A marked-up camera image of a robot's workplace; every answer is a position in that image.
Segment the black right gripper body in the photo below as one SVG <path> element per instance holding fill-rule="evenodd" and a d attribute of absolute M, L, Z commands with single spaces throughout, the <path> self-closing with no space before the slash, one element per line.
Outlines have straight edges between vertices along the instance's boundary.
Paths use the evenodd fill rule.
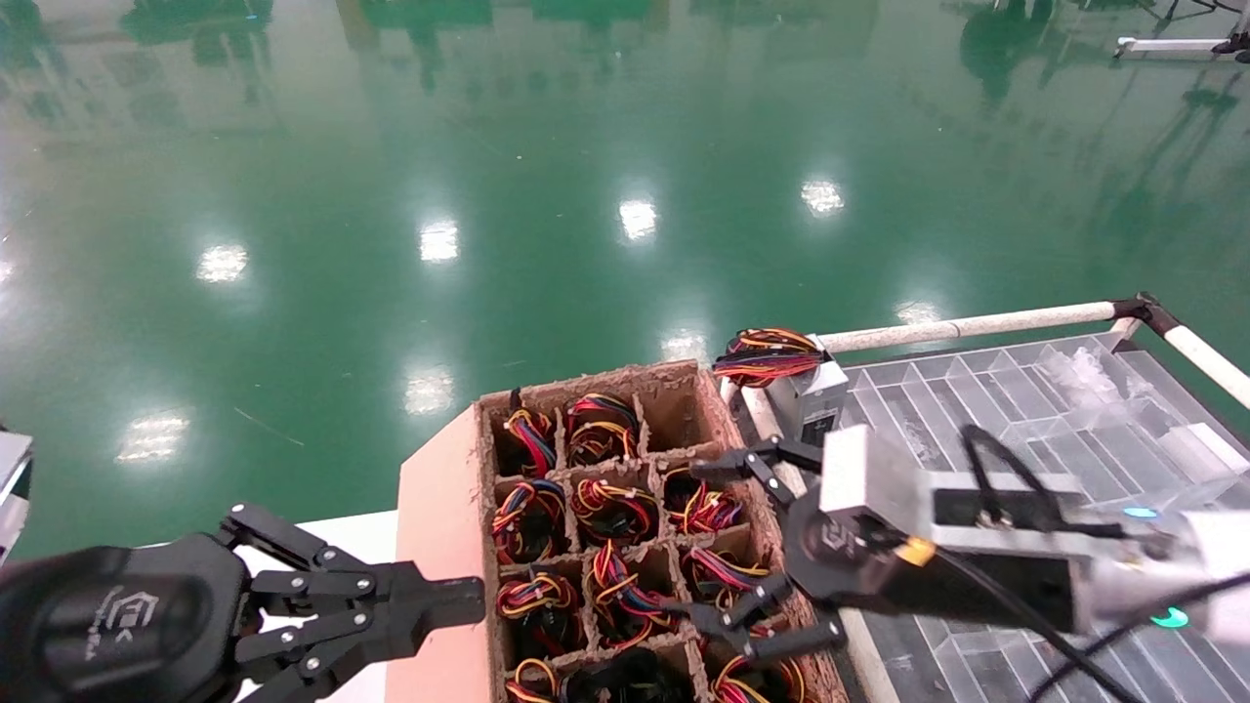
<path fill-rule="evenodd" d="M 1062 558 L 975 555 L 938 547 L 901 554 L 908 538 L 878 527 L 862 537 L 858 519 L 818 510 L 815 493 L 790 504 L 784 569 L 810 600 L 888 615 L 1026 628 L 1078 629 L 1071 568 Z"/>

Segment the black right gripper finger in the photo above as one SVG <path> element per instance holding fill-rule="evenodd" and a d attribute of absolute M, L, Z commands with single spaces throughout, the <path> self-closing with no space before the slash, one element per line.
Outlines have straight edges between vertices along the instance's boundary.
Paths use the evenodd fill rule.
<path fill-rule="evenodd" d="M 781 604 L 791 595 L 792 583 L 785 574 L 768 577 L 762 583 L 748 588 L 731 609 L 720 610 L 706 603 L 682 603 L 682 617 L 701 635 L 721 640 L 732 654 L 745 660 L 775 663 L 814 654 L 818 650 L 838 650 L 848 645 L 848 632 L 838 620 L 818 620 L 816 624 L 780 633 L 780 635 L 752 635 L 752 622 L 764 615 L 768 605 Z"/>
<path fill-rule="evenodd" d="M 822 452 L 789 437 L 772 435 L 754 447 L 728 452 L 715 460 L 696 460 L 690 467 L 690 474 L 718 487 L 751 479 L 762 484 L 778 507 L 790 507 L 798 494 L 778 472 L 781 464 L 820 477 Z"/>

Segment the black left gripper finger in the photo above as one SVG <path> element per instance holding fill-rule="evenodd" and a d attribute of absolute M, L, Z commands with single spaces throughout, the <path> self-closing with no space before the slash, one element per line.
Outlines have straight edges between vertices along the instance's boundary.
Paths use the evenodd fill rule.
<path fill-rule="evenodd" d="M 232 658 L 255 689 L 240 700 L 324 700 L 372 664 L 415 657 L 432 630 L 482 618 L 485 600 L 389 600 L 245 637 Z"/>
<path fill-rule="evenodd" d="M 229 549 L 250 547 L 290 565 L 250 578 L 250 595 L 269 610 L 332 610 L 358 603 L 414 610 L 485 608 L 481 578 L 432 580 L 415 560 L 366 564 L 259 504 L 232 507 L 222 517 L 220 540 Z"/>

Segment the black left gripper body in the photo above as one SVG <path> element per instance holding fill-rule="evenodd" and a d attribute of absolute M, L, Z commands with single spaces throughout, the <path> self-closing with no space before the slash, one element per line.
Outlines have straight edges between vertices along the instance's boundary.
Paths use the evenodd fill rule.
<path fill-rule="evenodd" d="M 248 569 L 211 537 L 2 569 L 5 702 L 231 702 Z"/>

